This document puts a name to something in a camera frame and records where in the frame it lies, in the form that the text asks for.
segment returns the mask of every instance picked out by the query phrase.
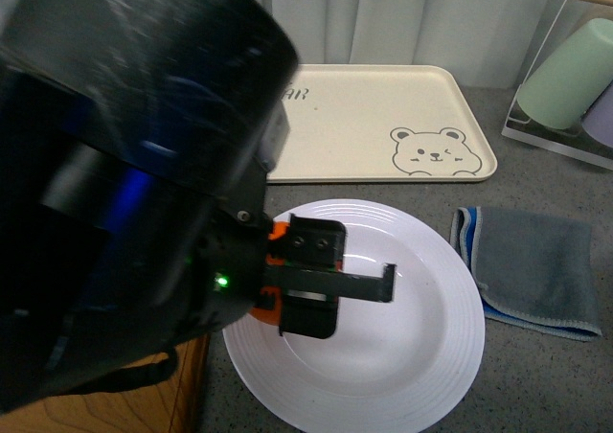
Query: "green cup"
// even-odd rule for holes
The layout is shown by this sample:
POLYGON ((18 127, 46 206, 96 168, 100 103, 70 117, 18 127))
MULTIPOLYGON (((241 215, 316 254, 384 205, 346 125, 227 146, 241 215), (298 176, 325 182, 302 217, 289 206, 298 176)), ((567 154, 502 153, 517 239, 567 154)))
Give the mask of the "green cup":
POLYGON ((576 123, 613 80, 613 21, 588 21, 521 85, 517 103, 553 129, 576 123))

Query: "bear illustration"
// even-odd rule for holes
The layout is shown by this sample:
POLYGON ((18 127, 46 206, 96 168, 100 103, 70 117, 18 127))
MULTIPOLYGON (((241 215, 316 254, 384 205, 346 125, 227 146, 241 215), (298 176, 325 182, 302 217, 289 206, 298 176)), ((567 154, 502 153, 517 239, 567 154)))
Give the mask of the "bear illustration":
POLYGON ((481 158, 466 145, 465 134, 456 128, 421 133, 409 128, 396 128, 390 135, 397 142, 392 158, 394 165, 408 174, 474 175, 483 165, 481 158))

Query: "beige tray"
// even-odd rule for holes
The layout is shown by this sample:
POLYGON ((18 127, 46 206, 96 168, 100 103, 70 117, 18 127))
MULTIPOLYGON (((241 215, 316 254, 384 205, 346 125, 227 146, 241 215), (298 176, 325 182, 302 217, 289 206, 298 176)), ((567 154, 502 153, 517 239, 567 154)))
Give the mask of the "beige tray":
POLYGON ((303 65, 271 183, 480 181, 496 157, 453 77, 434 66, 303 65))

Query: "green led light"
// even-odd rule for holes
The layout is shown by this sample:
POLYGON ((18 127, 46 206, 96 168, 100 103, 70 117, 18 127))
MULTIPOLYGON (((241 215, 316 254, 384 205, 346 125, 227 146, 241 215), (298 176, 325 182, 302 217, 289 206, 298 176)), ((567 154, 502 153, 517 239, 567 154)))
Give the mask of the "green led light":
POLYGON ((219 274, 216 274, 215 276, 215 283, 217 283, 221 287, 228 287, 230 285, 228 277, 219 274))

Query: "gray towel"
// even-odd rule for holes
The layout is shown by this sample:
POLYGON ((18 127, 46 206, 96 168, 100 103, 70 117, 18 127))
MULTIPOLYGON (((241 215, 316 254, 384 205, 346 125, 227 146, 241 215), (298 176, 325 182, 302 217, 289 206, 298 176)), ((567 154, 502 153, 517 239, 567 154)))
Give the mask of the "gray towel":
POLYGON ((459 208, 451 245, 479 288, 487 318, 576 340, 602 335, 590 226, 501 208, 459 208))

